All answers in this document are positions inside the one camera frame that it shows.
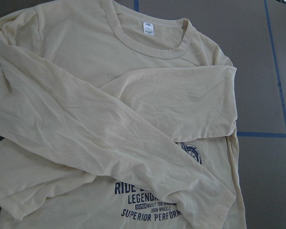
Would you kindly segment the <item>cream long-sleeve printed shirt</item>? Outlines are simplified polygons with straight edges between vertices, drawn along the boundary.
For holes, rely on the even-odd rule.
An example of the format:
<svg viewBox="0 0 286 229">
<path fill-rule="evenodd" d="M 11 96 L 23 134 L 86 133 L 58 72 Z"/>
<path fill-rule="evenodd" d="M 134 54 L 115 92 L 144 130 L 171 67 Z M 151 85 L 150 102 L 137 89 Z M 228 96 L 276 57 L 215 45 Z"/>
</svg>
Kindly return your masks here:
<svg viewBox="0 0 286 229">
<path fill-rule="evenodd" d="M 244 229 L 236 68 L 113 0 L 0 18 L 0 229 Z"/>
</svg>

